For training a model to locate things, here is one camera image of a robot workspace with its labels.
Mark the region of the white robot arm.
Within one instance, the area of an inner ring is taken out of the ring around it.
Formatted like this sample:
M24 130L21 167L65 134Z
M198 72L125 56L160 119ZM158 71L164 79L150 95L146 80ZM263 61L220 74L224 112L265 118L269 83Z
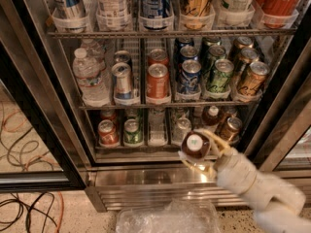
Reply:
M204 129L184 138L178 151L190 169L216 181L254 211L254 220L266 233L311 233L311 220L300 216L306 201L295 185L264 174L236 148Z

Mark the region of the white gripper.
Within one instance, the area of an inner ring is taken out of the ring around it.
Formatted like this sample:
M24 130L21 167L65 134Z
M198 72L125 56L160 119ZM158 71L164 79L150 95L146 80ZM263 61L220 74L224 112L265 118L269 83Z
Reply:
M214 180L217 176L217 186L221 186L234 194L246 192L256 179L257 168L242 153L232 148L228 142L208 129L200 128L198 132L207 137L211 143L211 152L221 156L215 163L209 160L197 160L182 151L178 151L182 163L195 173Z

